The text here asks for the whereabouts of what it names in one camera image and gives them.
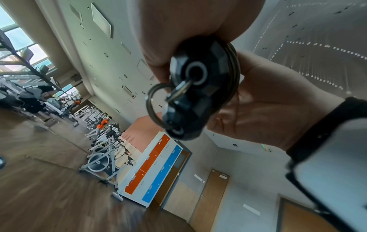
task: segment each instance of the white ceiling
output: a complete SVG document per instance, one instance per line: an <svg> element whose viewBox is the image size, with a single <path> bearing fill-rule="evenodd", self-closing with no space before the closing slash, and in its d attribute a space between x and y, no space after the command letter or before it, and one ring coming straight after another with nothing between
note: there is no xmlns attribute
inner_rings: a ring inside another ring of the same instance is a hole
<svg viewBox="0 0 367 232"><path fill-rule="evenodd" d="M81 13L85 29L72 13L69 2L58 1L95 94L110 107L118 109L131 123L138 117L146 116L143 92L147 93L156 82L144 77L136 68L143 57L130 30L126 2L93 2L112 25L111 39L93 22L89 0L70 2ZM353 96L366 98L367 60L361 58L367 55L367 46L362 44L366 35L365 6L361 0L267 0L257 20L233 45L237 49L251 50L274 62L292 67L303 73L312 83L331 93L342 97L351 93ZM121 42L128 47L131 54L124 49ZM346 52L333 49L334 47L346 49ZM351 55L348 51L357 52L359 56ZM311 77L312 75L319 77L319 80ZM122 91L122 85L137 93L137 97L129 98ZM161 91L154 97L156 112L161 111L159 105L164 105L165 95ZM264 152L259 144L213 135L207 130L205 132L221 148L252 154ZM272 150L283 154L279 149Z"/></svg>

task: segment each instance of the blue drawer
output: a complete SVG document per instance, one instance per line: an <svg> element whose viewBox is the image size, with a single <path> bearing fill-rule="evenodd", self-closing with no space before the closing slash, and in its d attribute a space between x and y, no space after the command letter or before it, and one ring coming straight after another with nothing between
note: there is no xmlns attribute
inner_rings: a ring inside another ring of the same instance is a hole
<svg viewBox="0 0 367 232"><path fill-rule="evenodd" d="M157 177L154 179L152 185L150 186L148 191L145 193L143 197L143 201L147 203L151 203L158 189L161 187L161 184L163 183L164 179L168 175L168 172L171 170L173 164L175 163L177 157L180 155L181 151L182 151L182 148L180 148L177 145L175 149L172 151L171 155L168 157L167 161L164 163L161 171L158 173Z"/></svg>

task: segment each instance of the red wall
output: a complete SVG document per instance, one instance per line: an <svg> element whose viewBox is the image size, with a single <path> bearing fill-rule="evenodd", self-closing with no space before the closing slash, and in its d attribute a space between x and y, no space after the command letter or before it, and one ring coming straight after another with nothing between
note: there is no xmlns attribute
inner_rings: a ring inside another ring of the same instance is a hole
<svg viewBox="0 0 367 232"><path fill-rule="evenodd" d="M158 113L157 116L162 118L162 113ZM145 117L138 118L122 134L122 138L136 147L140 152L144 152L145 148L160 131L164 131L164 129L156 125L147 115Z"/></svg>

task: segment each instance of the black strap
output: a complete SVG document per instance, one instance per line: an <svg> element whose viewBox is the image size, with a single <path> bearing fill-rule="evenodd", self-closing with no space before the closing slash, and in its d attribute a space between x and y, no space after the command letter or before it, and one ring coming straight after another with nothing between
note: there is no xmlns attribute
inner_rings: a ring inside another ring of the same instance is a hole
<svg viewBox="0 0 367 232"><path fill-rule="evenodd" d="M325 118L309 129L287 154L296 165L314 153L342 123L356 118L367 118L367 102L354 97L347 98Z"/></svg>

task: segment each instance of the floor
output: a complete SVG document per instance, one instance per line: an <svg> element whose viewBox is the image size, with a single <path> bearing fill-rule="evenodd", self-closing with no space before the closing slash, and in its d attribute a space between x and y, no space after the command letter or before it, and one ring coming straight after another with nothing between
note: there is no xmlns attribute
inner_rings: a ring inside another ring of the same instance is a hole
<svg viewBox="0 0 367 232"><path fill-rule="evenodd" d="M88 173L83 128L60 121L52 131L0 109L0 232L194 232L181 218L111 197L112 186Z"/></svg>

